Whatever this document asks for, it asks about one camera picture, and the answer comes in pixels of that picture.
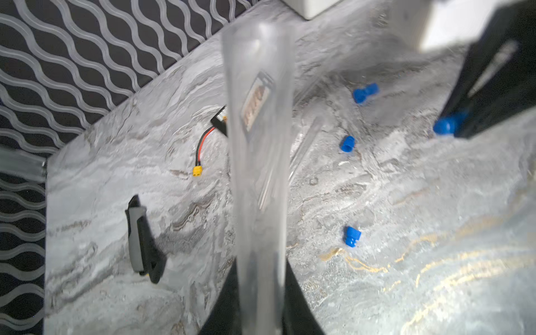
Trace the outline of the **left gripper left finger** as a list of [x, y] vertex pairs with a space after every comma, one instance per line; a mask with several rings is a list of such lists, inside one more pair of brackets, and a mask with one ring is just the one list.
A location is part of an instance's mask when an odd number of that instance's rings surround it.
[[242, 334], [239, 282], [236, 261], [228, 272], [216, 304], [198, 335]]

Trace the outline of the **clear test tube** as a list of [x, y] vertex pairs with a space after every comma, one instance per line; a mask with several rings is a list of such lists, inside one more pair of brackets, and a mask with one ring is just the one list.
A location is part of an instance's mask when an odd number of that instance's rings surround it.
[[223, 33], [241, 330], [281, 334], [294, 37], [271, 22]]
[[288, 179], [290, 185], [292, 184], [296, 176], [298, 167], [300, 166], [300, 164], [304, 160], [304, 157], [310, 150], [312, 144], [314, 143], [314, 140], [316, 139], [323, 125], [324, 118], [321, 116], [316, 117], [311, 124], [311, 127], [309, 128], [308, 132], [304, 136], [303, 141], [301, 141], [300, 146], [298, 146], [294, 156], [290, 161], [290, 174]]

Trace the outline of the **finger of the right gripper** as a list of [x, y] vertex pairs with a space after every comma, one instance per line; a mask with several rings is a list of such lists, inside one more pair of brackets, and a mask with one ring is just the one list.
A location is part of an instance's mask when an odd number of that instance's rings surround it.
[[535, 2], [499, 7], [468, 49], [441, 117], [466, 113], [452, 136], [472, 138], [535, 107]]

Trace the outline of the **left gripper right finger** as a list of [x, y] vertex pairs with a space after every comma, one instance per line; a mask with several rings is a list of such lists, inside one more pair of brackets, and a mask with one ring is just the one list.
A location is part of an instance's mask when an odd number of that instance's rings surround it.
[[325, 333], [310, 310], [288, 260], [286, 261], [283, 333], [305, 335]]

